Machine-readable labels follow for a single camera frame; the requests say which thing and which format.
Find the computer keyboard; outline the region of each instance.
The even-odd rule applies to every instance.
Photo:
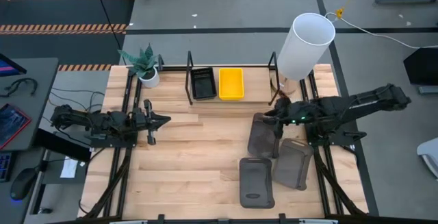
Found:
[[[0,151],[0,183],[8,182],[14,166],[15,153]]]

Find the yellow bin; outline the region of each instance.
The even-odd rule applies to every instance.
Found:
[[[225,101],[237,101],[244,98],[243,69],[219,69],[219,98]]]

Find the potted plant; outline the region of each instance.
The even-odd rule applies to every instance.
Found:
[[[161,56],[153,55],[150,44],[146,51],[140,49],[140,57],[129,55],[127,52],[121,50],[118,50],[118,52],[122,57],[128,59],[133,64],[131,69],[136,72],[144,86],[147,88],[154,88],[158,85],[159,75],[155,64],[157,64],[157,61]]]

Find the black tray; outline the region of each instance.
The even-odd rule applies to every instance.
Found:
[[[309,145],[285,138],[272,173],[274,181],[293,189],[306,190],[307,171],[312,155],[313,148]]]
[[[191,70],[190,79],[193,99],[213,99],[218,95],[212,67]]]
[[[272,158],[276,141],[274,126],[262,121],[263,113],[255,113],[248,141],[248,152],[258,158]]]
[[[240,205],[243,208],[273,208],[272,163],[266,158],[242,158],[239,163]]]

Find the white cylinder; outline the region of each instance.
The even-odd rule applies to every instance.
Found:
[[[144,85],[144,87],[146,88],[154,88],[157,87],[159,84],[159,75],[158,75],[158,71],[157,68],[154,67],[155,70],[155,74],[151,79],[142,79],[140,78],[140,81],[142,82],[142,84]]]
[[[277,60],[279,72],[288,79],[304,79],[335,38],[335,27],[314,13],[297,16]]]

